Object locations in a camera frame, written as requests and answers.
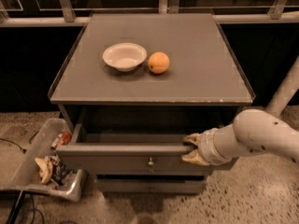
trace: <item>trash bin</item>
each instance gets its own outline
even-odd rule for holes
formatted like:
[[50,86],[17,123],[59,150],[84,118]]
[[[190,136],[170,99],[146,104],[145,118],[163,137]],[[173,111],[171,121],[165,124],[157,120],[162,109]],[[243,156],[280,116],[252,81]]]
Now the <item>trash bin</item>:
[[2,189],[23,190],[60,197],[73,202],[79,201],[87,177],[87,172],[84,170],[79,169],[73,172],[65,185],[58,186],[57,189],[40,183],[39,167],[35,158],[55,155],[55,151],[51,150],[50,146],[57,135],[63,132],[69,132],[64,119],[48,119],[36,135],[32,146],[27,150],[24,161],[12,177],[11,184]]

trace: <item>orange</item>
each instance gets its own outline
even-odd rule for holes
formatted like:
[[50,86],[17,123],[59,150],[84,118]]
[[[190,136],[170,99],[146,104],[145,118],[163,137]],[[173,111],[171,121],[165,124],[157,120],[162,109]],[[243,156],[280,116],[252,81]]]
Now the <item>orange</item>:
[[169,64],[169,58],[165,53],[155,52],[149,57],[148,67],[151,72],[161,74],[168,69]]

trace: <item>open drawer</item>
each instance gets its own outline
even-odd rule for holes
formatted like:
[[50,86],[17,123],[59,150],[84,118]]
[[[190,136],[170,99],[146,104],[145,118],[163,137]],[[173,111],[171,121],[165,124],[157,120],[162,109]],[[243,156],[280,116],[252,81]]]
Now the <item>open drawer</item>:
[[181,160],[194,149],[190,133],[226,125],[237,107],[164,105],[86,105],[73,139],[58,155],[72,168],[94,175],[206,175],[220,167]]

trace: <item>drawer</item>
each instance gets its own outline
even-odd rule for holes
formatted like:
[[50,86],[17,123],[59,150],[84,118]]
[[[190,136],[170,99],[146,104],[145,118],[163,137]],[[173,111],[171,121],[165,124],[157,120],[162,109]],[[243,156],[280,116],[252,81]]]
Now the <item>drawer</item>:
[[97,187],[102,192],[197,194],[205,189],[206,176],[98,175]]
[[57,154],[70,168],[93,175],[208,175],[234,162],[219,167],[186,163],[181,156],[194,146],[183,145],[182,139],[216,127],[219,116],[215,107],[86,106],[71,143],[58,147]]

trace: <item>black wall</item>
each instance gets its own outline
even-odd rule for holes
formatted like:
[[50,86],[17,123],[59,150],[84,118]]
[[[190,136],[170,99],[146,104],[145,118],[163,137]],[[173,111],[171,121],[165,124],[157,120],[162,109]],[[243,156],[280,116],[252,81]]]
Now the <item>black wall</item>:
[[0,29],[0,112],[57,110],[48,91],[80,30]]
[[[299,24],[223,25],[253,88],[253,105],[267,105],[299,55]],[[290,105],[299,104],[299,92]]]

